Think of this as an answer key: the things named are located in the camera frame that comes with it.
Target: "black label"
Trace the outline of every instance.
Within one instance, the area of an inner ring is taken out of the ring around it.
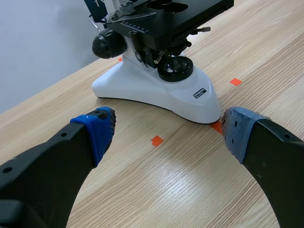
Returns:
[[[205,92],[207,92],[206,89],[201,88],[199,91],[197,91],[195,94],[193,94],[193,96],[198,99],[200,96],[202,96]]]

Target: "blue gripper pad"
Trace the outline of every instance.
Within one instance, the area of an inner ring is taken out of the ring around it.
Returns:
[[[261,119],[270,119],[251,110],[232,107],[222,118],[222,130],[228,150],[242,164],[253,124]]]
[[[94,115],[80,115],[70,121],[71,123],[80,123],[86,126],[92,144],[94,168],[98,166],[111,144],[116,123],[113,109],[101,107],[96,110],[106,111],[103,118]]]

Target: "orange tape marker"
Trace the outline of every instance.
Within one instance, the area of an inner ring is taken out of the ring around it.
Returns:
[[[152,145],[158,147],[163,142],[163,139],[158,135],[152,139]]]
[[[214,130],[216,130],[218,133],[223,134],[222,124],[220,121],[210,124],[210,127],[212,127]]]
[[[242,83],[241,80],[237,79],[237,78],[233,78],[231,81],[230,81],[231,84],[235,85],[235,86],[238,86],[239,84]]]

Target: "wood grain surface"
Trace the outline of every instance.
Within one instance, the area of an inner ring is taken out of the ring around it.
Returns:
[[[212,31],[190,37],[185,54],[211,78],[222,110],[252,109],[304,140],[304,1],[236,0],[206,26]],[[98,60],[1,114],[0,163],[106,105],[116,111],[116,134],[81,188],[69,228],[277,228],[267,198],[218,132],[94,96],[92,82],[117,62]],[[235,77],[243,83],[230,84]],[[154,148],[156,135],[164,142]]]

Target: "microscope stage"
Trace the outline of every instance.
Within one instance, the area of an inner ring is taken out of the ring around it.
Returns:
[[[174,0],[168,7],[162,8],[157,1],[139,0],[128,6],[136,12],[119,20],[142,14],[156,14],[143,19],[110,23],[108,27],[127,37],[130,37],[130,31],[138,31],[143,45],[163,50],[187,37],[194,29],[228,10],[233,4],[234,0]]]

